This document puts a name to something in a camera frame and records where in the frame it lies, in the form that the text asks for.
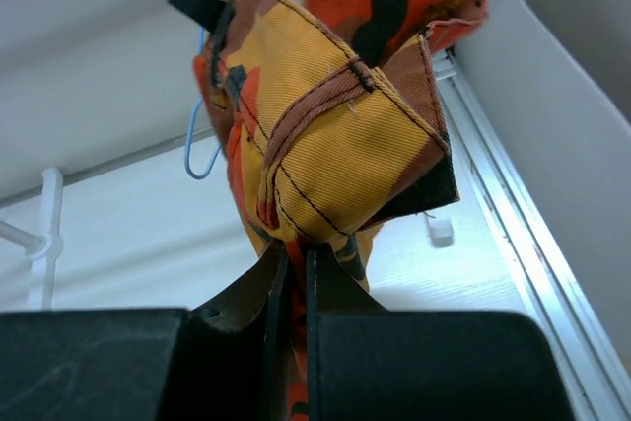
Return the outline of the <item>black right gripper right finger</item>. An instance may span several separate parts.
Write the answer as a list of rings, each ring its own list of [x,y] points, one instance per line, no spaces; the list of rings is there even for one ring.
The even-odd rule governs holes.
[[[392,312],[317,248],[307,257],[313,420],[571,420],[542,330],[497,311]]]

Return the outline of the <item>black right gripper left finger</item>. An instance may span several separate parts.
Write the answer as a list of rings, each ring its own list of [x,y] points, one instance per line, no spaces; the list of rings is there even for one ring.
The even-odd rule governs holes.
[[[4,313],[5,420],[254,420],[267,302],[285,252],[200,307]]]

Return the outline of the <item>orange camouflage trousers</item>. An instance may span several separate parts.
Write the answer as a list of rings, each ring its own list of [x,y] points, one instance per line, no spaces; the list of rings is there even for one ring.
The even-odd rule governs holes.
[[[168,0],[207,39],[192,69],[251,244],[288,252],[290,420],[308,416],[310,246],[361,288],[389,220],[459,199],[432,58],[487,0]]]

